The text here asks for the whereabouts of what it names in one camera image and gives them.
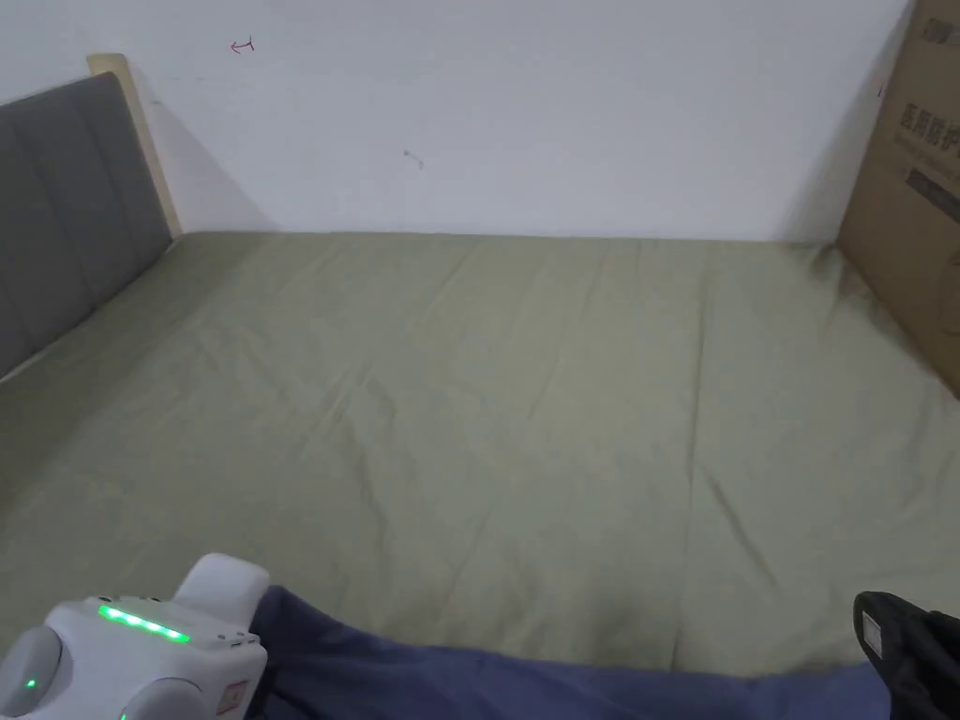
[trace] bed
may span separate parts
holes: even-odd
[[[121,86],[0,111],[0,645],[211,550],[596,665],[860,661],[865,589],[960,614],[960,407],[832,247],[175,238]]]

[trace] red label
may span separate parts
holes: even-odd
[[[217,714],[223,715],[231,710],[236,710],[243,703],[243,696],[247,694],[247,681],[227,685],[224,694],[220,696],[220,703],[217,704]]]

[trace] cardboard box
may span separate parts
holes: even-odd
[[[837,240],[960,396],[960,0],[919,0]]]

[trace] wooden bed post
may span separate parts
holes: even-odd
[[[133,126],[136,128],[136,134],[140,140],[140,147],[143,148],[147,165],[150,167],[150,175],[154,180],[156,193],[160,197],[160,205],[167,220],[167,227],[170,229],[171,237],[176,239],[181,233],[180,220],[177,218],[170,188],[167,187],[166,178],[163,177],[163,168],[160,166],[160,158],[156,154],[154,139],[150,137],[147,116],[143,112],[143,106],[140,105],[140,98],[136,93],[136,85],[133,83],[133,75],[127,57],[120,53],[98,53],[87,56],[86,64],[90,68],[91,75],[111,72],[120,81],[120,87],[123,88],[127,106],[130,108],[130,114],[133,118]]]

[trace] black device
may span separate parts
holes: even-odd
[[[891,720],[960,720],[960,620],[889,592],[861,592],[853,626],[890,690]]]

